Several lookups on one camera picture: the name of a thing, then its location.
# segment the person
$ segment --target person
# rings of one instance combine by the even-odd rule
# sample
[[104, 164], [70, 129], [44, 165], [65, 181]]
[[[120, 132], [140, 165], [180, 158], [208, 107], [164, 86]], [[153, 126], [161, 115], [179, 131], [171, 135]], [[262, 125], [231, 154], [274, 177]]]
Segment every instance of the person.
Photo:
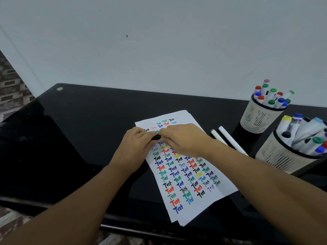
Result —
[[[327, 244], [327, 193], [321, 189], [237, 152], [194, 124], [171, 125], [158, 134], [179, 154], [202, 157], [217, 167], [294, 244]], [[154, 135], [139, 127], [128, 130], [100, 173], [0, 245], [91, 244], [109, 203], [157, 143], [151, 140]]]

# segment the forearm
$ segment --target forearm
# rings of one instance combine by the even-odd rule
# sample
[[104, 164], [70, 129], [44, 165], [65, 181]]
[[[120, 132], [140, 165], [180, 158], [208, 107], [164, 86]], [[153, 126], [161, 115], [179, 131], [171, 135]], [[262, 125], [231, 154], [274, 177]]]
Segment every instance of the forearm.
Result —
[[5, 244], [91, 244], [103, 215], [129, 177], [106, 166], [88, 183], [4, 238]]
[[322, 190], [215, 140], [204, 158], [294, 243], [319, 244], [326, 239], [327, 194]]

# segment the white wall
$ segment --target white wall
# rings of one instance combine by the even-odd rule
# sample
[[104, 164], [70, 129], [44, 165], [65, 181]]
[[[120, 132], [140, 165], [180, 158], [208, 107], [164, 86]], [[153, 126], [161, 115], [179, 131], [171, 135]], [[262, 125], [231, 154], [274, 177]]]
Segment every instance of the white wall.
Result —
[[327, 0], [0, 0], [0, 49], [39, 95], [74, 83], [327, 107]]

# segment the white plastic basket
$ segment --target white plastic basket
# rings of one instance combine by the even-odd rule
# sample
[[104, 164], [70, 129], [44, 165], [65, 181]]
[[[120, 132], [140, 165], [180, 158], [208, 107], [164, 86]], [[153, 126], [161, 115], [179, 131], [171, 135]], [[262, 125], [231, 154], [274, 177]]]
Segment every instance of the white plastic basket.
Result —
[[286, 110], [285, 108], [267, 107], [251, 96], [251, 99], [241, 118], [241, 126], [252, 133], [263, 133], [278, 116]]
[[276, 129], [255, 155], [257, 160], [264, 161], [289, 174], [322, 157], [323, 155], [310, 156], [290, 148], [277, 136]]

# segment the sheet of paper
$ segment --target sheet of paper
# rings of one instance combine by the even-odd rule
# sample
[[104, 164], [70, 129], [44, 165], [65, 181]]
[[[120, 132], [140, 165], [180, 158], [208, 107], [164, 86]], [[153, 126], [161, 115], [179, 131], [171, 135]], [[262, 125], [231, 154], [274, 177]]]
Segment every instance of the sheet of paper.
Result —
[[[169, 125], [194, 123], [186, 110], [136, 122], [146, 131], [158, 132]], [[200, 157], [180, 155], [158, 142], [146, 157], [159, 187], [171, 222], [185, 226], [213, 202], [237, 191], [216, 167]]]

